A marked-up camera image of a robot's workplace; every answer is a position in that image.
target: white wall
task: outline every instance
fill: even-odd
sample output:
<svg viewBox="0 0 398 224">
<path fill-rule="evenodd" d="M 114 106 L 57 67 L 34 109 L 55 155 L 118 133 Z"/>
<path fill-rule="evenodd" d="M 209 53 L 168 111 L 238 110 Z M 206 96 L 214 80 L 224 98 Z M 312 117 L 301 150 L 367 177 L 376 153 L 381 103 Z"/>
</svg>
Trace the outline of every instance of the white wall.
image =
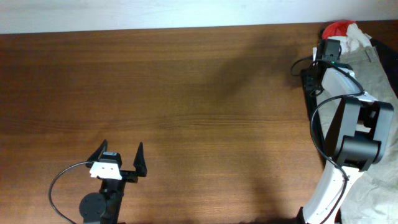
<svg viewBox="0 0 398 224">
<path fill-rule="evenodd" d="M 398 19 L 398 0 L 0 0 L 0 33 Z"/>
</svg>

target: wooden table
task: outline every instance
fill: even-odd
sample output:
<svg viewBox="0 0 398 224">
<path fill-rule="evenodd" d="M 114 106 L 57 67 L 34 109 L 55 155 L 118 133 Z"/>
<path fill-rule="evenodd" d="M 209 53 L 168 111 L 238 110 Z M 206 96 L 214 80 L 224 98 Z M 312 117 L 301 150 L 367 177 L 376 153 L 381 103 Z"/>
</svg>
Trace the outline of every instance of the wooden table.
<svg viewBox="0 0 398 224">
<path fill-rule="evenodd" d="M 0 36 L 0 220 L 66 223 L 47 191 L 101 144 L 123 169 L 140 141 L 148 176 L 120 222 L 238 223 L 294 217 L 322 163 L 291 64 L 324 24 Z M 398 49 L 398 22 L 360 28 Z M 53 190 L 81 223 L 101 182 L 78 167 Z"/>
</svg>

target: red object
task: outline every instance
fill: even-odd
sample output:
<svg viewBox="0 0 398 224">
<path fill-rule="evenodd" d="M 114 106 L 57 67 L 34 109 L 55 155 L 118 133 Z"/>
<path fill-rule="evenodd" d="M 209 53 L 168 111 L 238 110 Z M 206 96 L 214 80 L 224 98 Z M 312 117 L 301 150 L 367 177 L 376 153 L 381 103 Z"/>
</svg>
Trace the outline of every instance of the red object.
<svg viewBox="0 0 398 224">
<path fill-rule="evenodd" d="M 339 21 L 328 25 L 323 31 L 322 39 L 327 39 L 334 36 L 347 36 L 348 26 L 354 24 L 355 21 Z"/>
</svg>

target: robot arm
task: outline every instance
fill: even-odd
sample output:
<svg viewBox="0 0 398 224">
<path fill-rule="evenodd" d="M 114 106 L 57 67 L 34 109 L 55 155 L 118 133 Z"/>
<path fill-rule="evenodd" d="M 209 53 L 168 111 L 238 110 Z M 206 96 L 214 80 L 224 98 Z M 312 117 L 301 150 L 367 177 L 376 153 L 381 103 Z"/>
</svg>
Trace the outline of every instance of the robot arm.
<svg viewBox="0 0 398 224">
<path fill-rule="evenodd" d="M 309 115 L 314 113 L 317 105 L 311 93 L 319 89 L 320 78 L 322 91 L 327 91 L 331 97 L 361 91 L 352 81 L 355 78 L 353 69 L 347 64 L 338 63 L 336 53 L 339 46 L 340 42 L 336 40 L 321 40 L 313 58 L 325 60 L 333 66 L 319 64 L 315 75 L 309 74 L 308 70 L 302 72 Z M 394 109 L 390 103 L 377 101 L 366 91 L 363 93 L 356 97 L 342 97 L 325 140 L 322 132 L 317 133 L 325 154 L 346 172 L 349 181 L 345 183 L 341 171 L 326 161 L 315 193 L 297 215 L 298 223 L 334 223 L 336 213 L 355 181 L 371 164 L 378 163 L 383 157 Z M 346 188 L 342 194 L 343 184 L 346 184 Z"/>
<path fill-rule="evenodd" d="M 334 223 L 336 213 L 355 181 L 371 164 L 381 160 L 393 111 L 389 103 L 370 103 L 354 97 L 341 100 L 326 135 L 325 150 L 327 156 L 347 173 L 349 181 L 341 200 L 324 223 Z M 367 127 L 367 131 L 360 131 L 357 124 Z M 315 193 L 300 210 L 302 223 L 321 223 L 340 196 L 344 181 L 340 170 L 327 161 Z"/>
</svg>

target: black bracket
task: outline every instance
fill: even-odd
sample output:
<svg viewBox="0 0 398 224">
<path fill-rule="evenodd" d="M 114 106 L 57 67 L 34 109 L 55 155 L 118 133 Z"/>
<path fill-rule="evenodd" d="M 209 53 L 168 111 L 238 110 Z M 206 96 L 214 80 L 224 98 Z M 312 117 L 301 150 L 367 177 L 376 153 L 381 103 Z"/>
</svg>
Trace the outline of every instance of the black bracket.
<svg viewBox="0 0 398 224">
<path fill-rule="evenodd" d="M 117 163 L 119 168 L 122 166 L 121 156 L 117 152 L 108 152 L 108 141 L 105 139 L 99 148 L 87 159 L 88 162 L 109 162 Z M 93 166 L 93 163 L 86 164 L 88 168 Z M 120 170 L 120 175 L 126 182 L 136 183 L 138 177 L 147 176 L 147 166 L 144 159 L 144 145 L 140 142 L 133 166 L 136 171 Z"/>
<path fill-rule="evenodd" d="M 344 97 L 325 138 L 327 156 L 339 166 L 368 170 L 384 155 L 393 113 L 390 103 Z"/>
<path fill-rule="evenodd" d="M 339 61 L 341 54 L 340 40 L 321 39 L 318 42 L 316 59 L 331 62 Z"/>
</svg>

